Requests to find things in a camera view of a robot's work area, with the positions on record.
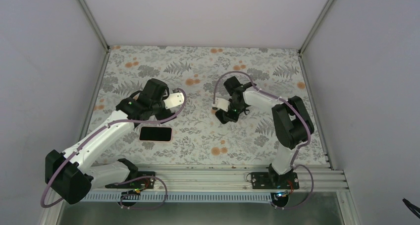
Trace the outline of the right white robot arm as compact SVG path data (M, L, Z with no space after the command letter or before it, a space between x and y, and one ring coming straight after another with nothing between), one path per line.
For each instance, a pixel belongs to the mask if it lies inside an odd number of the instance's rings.
M241 113L247 113L249 107L270 111L274 131L280 143L273 162L268 166L268 182L271 187L280 189L287 182L293 181L293 163L301 147L310 141L314 125L298 96L288 99L273 96L249 82L242 84L233 76L224 82L230 99L215 98L215 115L222 123L237 122Z

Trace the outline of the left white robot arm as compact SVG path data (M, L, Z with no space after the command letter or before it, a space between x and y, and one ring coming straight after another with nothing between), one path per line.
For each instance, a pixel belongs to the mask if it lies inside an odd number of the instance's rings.
M61 201L76 204L92 190L109 184L133 187L138 168L127 159L94 166L97 158L119 138L140 124L162 124L175 119L186 106L187 94L177 88L172 93L166 83L152 78L142 90L120 101L111 115L91 133L62 152L51 150L45 157L46 188L41 207Z

